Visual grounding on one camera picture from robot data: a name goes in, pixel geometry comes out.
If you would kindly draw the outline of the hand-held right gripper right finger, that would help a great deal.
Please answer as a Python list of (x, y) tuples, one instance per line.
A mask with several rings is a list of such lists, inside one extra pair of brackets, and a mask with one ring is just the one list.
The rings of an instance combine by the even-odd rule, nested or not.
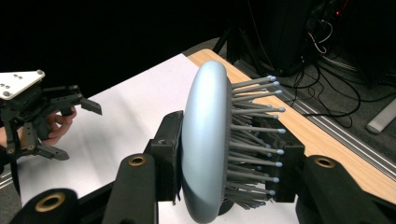
[(284, 150), (275, 201), (296, 202), (300, 224), (393, 224), (393, 204), (362, 190), (338, 161), (305, 156), (296, 139), (274, 146)]

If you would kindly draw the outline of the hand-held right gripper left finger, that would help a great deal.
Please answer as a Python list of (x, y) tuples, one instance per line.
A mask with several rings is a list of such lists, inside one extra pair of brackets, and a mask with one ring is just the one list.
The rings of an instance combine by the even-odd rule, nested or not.
[(144, 151), (121, 161), (102, 224), (159, 224), (159, 203), (181, 189), (182, 121), (181, 110), (165, 115)]

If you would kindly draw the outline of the light blue hairbrush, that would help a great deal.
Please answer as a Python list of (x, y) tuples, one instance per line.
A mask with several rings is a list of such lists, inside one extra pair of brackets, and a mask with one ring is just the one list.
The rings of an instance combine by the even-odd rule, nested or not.
[(254, 209), (278, 194), (281, 178), (269, 172), (282, 168), (282, 148), (259, 138), (286, 132), (258, 127), (255, 117), (276, 119), (282, 107), (259, 105), (257, 98), (278, 95), (267, 76), (232, 83), (218, 61), (202, 64), (191, 84), (181, 130), (182, 188), (191, 218), (210, 223), (225, 203)]

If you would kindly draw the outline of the white table sheet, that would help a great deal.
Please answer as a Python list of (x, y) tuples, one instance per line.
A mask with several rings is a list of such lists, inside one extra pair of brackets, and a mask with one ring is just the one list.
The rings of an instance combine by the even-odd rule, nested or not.
[(59, 188), (83, 197), (112, 182), (120, 162), (144, 151), (163, 117), (185, 108), (197, 70), (179, 54), (94, 95), (103, 114), (79, 108), (71, 129), (57, 144), (68, 160), (28, 156), (18, 161), (21, 202)]

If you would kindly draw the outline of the black computer tower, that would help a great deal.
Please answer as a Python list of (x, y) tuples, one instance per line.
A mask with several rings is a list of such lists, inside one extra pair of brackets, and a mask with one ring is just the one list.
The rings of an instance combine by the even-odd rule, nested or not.
[(259, 74), (293, 75), (314, 0), (229, 0), (228, 60), (247, 60)]

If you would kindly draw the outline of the grey floor rail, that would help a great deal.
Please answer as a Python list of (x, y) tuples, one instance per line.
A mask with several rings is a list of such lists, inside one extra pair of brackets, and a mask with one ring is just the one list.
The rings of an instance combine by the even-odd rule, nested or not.
[(390, 102), (388, 96), (360, 98), (360, 93), (347, 85), (332, 88), (317, 84), (296, 89), (283, 86), (281, 90), (283, 102), (396, 180), (396, 119), (379, 134), (365, 128)]

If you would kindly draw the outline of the white metal desk frame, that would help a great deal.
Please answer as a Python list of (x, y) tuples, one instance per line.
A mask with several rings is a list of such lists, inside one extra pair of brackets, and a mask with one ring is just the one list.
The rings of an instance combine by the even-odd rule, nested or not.
[(381, 133), (396, 118), (396, 98), (394, 98), (387, 106), (385, 106), (372, 120), (370, 120), (365, 128), (368, 132)]

